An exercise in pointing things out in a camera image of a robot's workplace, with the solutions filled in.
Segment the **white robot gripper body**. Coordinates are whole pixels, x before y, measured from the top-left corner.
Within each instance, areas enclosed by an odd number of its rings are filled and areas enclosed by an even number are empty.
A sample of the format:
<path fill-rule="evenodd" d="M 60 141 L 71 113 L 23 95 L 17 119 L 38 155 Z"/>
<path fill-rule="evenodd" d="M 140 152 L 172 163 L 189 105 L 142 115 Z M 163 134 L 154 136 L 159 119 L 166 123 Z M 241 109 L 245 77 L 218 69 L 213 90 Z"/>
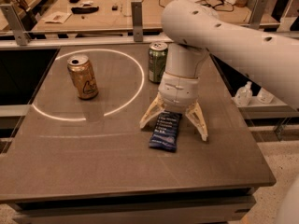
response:
<path fill-rule="evenodd" d="M 177 77 L 164 73 L 158 88 L 161 107 L 166 111 L 184 113 L 197 100 L 198 78 Z"/>

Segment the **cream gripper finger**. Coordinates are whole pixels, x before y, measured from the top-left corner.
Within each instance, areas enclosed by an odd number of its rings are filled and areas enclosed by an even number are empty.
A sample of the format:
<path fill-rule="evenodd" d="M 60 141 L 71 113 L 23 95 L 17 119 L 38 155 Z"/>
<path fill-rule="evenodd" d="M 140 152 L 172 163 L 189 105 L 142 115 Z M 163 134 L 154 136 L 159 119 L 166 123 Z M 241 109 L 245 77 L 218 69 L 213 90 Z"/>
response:
<path fill-rule="evenodd" d="M 194 101 L 187 107 L 185 116 L 200 133 L 201 139 L 206 142 L 208 139 L 207 126 L 201 106 L 197 101 Z"/>
<path fill-rule="evenodd" d="M 147 123 L 154 119 L 155 117 L 159 116 L 165 110 L 164 100 L 160 93 L 157 93 L 157 96 L 149 105 L 149 108 L 139 121 L 139 127 L 143 129 Z"/>

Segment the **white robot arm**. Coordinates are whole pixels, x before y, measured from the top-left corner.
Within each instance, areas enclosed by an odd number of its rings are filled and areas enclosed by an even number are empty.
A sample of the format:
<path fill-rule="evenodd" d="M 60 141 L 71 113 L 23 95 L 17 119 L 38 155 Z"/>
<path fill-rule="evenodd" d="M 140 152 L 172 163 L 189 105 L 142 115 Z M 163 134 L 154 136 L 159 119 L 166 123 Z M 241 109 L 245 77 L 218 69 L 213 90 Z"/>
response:
<path fill-rule="evenodd" d="M 188 0 L 170 2 L 162 13 L 164 33 L 173 40 L 158 93 L 139 122 L 145 127 L 168 107 L 182 107 L 185 116 L 206 141 L 208 132 L 197 102 L 198 72 L 211 53 L 299 108 L 298 42 L 221 21 L 211 9 Z"/>

